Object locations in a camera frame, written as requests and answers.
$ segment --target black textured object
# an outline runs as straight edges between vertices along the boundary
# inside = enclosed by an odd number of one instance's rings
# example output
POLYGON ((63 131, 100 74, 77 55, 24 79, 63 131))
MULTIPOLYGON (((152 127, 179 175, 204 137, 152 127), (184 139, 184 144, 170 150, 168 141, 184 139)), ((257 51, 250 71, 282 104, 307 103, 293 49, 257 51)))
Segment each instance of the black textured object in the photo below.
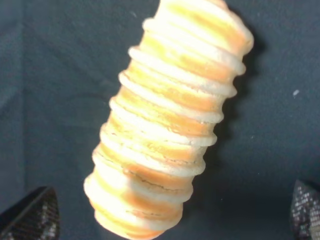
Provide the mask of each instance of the black textured object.
POLYGON ((313 183, 297 180, 290 213, 296 240, 320 240, 320 191, 313 183))
POLYGON ((39 187, 0 215, 0 240, 58 240, 58 201, 52 187, 39 187))

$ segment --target dark fabric backdrop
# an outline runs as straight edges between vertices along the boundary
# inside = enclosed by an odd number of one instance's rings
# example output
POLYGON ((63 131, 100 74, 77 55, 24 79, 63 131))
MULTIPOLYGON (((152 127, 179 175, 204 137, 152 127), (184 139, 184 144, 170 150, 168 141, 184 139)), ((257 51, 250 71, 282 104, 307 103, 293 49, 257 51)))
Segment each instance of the dark fabric backdrop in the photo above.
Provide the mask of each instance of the dark fabric backdrop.
MULTIPOLYGON (((182 221, 159 240, 289 240, 297 178, 320 182, 319 0, 228 0, 255 36, 182 221)), ((158 0, 0 0, 0 212, 52 185, 62 240, 119 240, 83 192, 158 0)))

